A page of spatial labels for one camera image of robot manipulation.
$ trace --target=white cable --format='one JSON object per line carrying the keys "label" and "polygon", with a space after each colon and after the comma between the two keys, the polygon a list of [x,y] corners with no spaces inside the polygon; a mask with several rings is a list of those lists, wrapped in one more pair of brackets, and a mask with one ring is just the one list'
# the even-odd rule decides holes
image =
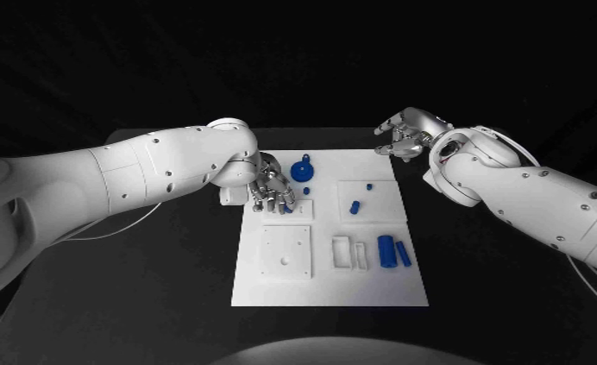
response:
{"label": "white cable", "polygon": [[569,255],[565,255],[565,257],[568,258],[568,260],[569,260],[569,264],[572,265],[574,270],[575,270],[575,272],[578,273],[578,277],[582,279],[584,284],[587,285],[587,287],[591,289],[591,292],[592,292],[592,293],[594,293],[594,295],[597,296],[597,290],[594,290],[594,289],[592,289],[591,283],[590,283],[590,282],[587,281],[587,279],[584,278],[582,273],[581,273],[581,271],[578,270],[578,267],[575,266],[575,264],[574,264],[574,262],[572,262],[572,257],[571,257]]}
{"label": "white cable", "polygon": [[[122,229],[117,230],[114,233],[109,234],[104,234],[102,236],[95,236],[95,237],[80,237],[80,238],[67,238],[65,240],[65,242],[73,242],[73,241],[86,241],[86,240],[98,240],[99,238],[106,238],[109,236],[112,236],[114,234],[121,233],[122,231],[125,231],[132,225],[135,225],[137,223],[140,223],[151,214],[151,212],[158,208],[158,206],[161,205],[161,203],[157,203],[155,206],[153,207],[151,211],[132,223],[128,224]],[[96,220],[91,223],[91,225],[88,227],[91,227],[92,225],[96,225],[101,221],[104,221],[105,218],[102,218],[101,220]]]}
{"label": "white cable", "polygon": [[[526,156],[526,158],[529,158],[529,161],[532,162],[532,165],[535,165],[535,167],[540,167],[540,165],[538,164],[538,160],[535,159],[535,157],[530,155],[530,152],[503,134],[500,134],[496,130],[493,131],[493,133],[502,137],[506,142],[519,150],[519,152]],[[597,296],[597,290],[594,290],[591,283],[587,281],[587,279],[582,276],[581,271],[578,270],[578,267],[575,266],[574,262],[572,262],[572,257],[569,255],[565,255],[565,257],[568,258],[569,264],[574,267],[575,273],[578,274],[578,277],[582,279],[584,284],[587,285],[588,289],[591,290],[591,292],[594,293],[594,295]],[[597,269],[590,266],[587,263],[584,263],[588,268],[592,270],[594,273],[597,273]]]}

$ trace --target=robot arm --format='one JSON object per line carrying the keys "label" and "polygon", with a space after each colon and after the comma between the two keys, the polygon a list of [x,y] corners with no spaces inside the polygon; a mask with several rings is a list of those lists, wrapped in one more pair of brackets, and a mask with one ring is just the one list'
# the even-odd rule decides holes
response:
{"label": "robot arm", "polygon": [[[388,119],[375,134],[386,130],[393,131],[393,144],[378,147],[378,154],[408,162],[429,147],[422,178],[435,190],[468,207],[484,201],[506,224],[597,266],[597,186],[536,162],[523,167],[515,149],[526,150],[504,135],[484,127],[454,129],[415,108]],[[411,134],[405,140],[401,132]]]}
{"label": "robot arm", "polygon": [[241,120],[160,130],[98,148],[0,159],[0,288],[42,250],[91,222],[168,201],[207,182],[222,188],[223,205],[248,202],[249,185],[255,211],[262,200],[269,211],[294,208],[279,164],[258,152]]}

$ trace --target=black background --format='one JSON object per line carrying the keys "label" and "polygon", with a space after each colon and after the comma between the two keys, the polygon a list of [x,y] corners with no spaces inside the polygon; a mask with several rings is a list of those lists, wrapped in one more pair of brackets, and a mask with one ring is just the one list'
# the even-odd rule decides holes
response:
{"label": "black background", "polygon": [[[1,155],[86,148],[117,129],[223,116],[252,128],[372,128],[414,106],[455,126],[504,129],[545,166],[597,184],[594,1],[0,0]],[[480,210],[454,205],[442,217],[464,217],[464,228]],[[474,252],[487,240],[471,235],[460,245]],[[523,254],[533,242],[515,242]],[[440,259],[445,250],[435,251]],[[464,268],[470,254],[450,262]],[[543,280],[536,293],[519,294],[532,275],[500,277],[494,265],[484,271],[483,254],[474,262],[476,274],[512,282],[494,306],[515,298],[543,303],[543,312],[553,303],[582,312],[574,276],[553,274],[574,289],[562,285],[562,298],[545,302]],[[561,260],[529,262],[551,269]],[[481,318],[478,309],[461,314],[487,325],[500,311]],[[565,314],[545,342],[562,337],[574,342],[562,349],[579,349],[587,333]],[[510,326],[532,338],[549,320],[535,313]]]}

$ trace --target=blue object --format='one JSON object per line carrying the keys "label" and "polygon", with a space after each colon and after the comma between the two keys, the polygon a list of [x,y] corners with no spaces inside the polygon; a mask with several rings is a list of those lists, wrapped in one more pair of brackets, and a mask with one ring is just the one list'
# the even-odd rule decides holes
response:
{"label": "blue object", "polygon": [[313,178],[313,165],[310,164],[310,157],[303,155],[303,160],[295,162],[290,168],[290,176],[294,181],[307,182]]}
{"label": "blue object", "polygon": [[393,237],[379,236],[376,238],[376,247],[379,248],[379,261],[382,268],[393,268],[398,266],[395,260]]}
{"label": "blue object", "polygon": [[360,206],[360,203],[357,201],[352,202],[352,207],[350,207],[350,214],[356,214],[357,213],[357,207]]}
{"label": "blue object", "polygon": [[406,248],[403,247],[403,243],[398,242],[395,244],[395,247],[398,248],[398,253],[401,255],[403,266],[408,267],[412,263],[411,263],[411,259],[408,258],[408,253],[406,253]]}

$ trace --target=table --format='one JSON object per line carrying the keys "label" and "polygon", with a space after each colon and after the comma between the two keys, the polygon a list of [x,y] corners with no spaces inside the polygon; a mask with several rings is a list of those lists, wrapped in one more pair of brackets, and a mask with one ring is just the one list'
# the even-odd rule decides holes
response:
{"label": "table", "polygon": [[[118,130],[106,143],[157,129]],[[261,149],[373,148],[373,130],[254,129]],[[166,202],[121,234],[33,262],[0,324],[3,364],[203,364],[294,337],[375,337],[489,364],[592,363],[597,299],[564,256],[424,183],[392,159],[428,308],[230,307],[242,207],[217,187]],[[121,228],[147,209],[89,229]]]}

